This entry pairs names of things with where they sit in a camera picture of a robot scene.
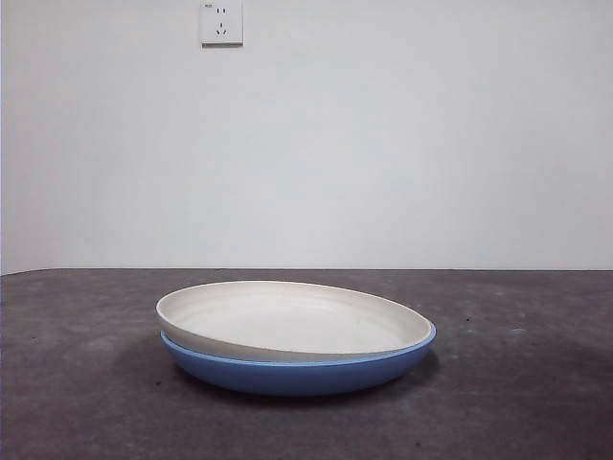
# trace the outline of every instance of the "gray countertop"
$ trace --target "gray countertop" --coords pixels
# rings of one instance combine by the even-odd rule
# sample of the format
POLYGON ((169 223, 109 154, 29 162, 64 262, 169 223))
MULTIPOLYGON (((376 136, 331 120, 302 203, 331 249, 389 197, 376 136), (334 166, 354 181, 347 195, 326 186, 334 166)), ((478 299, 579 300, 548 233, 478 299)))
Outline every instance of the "gray countertop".
POLYGON ((2 277, 2 448, 35 459, 613 458, 613 272, 58 269, 2 277), (155 302, 231 280, 351 288, 434 321, 402 379, 282 399, 173 365, 155 302))

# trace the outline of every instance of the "white wall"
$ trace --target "white wall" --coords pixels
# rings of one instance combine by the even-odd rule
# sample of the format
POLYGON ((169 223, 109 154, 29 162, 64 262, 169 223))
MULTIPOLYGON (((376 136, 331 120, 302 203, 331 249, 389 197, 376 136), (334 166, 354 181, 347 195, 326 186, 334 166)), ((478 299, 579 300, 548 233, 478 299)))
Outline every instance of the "white wall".
POLYGON ((613 2, 4 0, 5 273, 613 268, 613 2))

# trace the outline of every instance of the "bowl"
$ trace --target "bowl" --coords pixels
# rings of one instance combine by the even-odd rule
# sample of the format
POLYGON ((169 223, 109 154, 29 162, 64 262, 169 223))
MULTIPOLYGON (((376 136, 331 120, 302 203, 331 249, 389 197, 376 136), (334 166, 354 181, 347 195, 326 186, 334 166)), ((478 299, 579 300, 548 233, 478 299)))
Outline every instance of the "bowl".
POLYGON ((269 396, 323 396, 362 390, 402 376, 426 355, 436 335, 393 353, 336 361, 270 362, 204 355, 162 340, 174 361, 197 379, 210 384, 269 396))
POLYGON ((177 290, 156 311, 169 340, 220 358, 338 361, 389 355, 432 337, 430 321, 364 292, 278 281, 177 290))

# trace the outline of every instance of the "plate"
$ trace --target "plate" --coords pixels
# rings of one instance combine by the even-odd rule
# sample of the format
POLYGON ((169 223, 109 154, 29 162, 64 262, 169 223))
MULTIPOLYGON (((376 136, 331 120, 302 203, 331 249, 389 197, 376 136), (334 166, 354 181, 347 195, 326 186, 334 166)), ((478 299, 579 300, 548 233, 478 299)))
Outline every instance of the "plate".
POLYGON ((394 353, 338 361, 270 362, 204 355, 162 340, 175 362, 197 379, 213 385, 270 396, 322 396, 362 390, 402 376, 418 364, 436 335, 394 353))
POLYGON ((335 361, 386 355, 426 340, 416 311, 364 292, 279 281, 216 283, 173 292, 157 304, 175 344, 215 357, 335 361))

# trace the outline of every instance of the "electrical outlet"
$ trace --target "electrical outlet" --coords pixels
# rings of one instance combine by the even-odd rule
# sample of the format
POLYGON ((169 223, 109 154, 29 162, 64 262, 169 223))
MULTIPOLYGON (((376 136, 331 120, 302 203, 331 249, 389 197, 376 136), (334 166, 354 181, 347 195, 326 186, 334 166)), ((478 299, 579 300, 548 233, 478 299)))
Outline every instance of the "electrical outlet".
POLYGON ((200 7, 200 42, 242 45, 242 0, 204 0, 200 7))

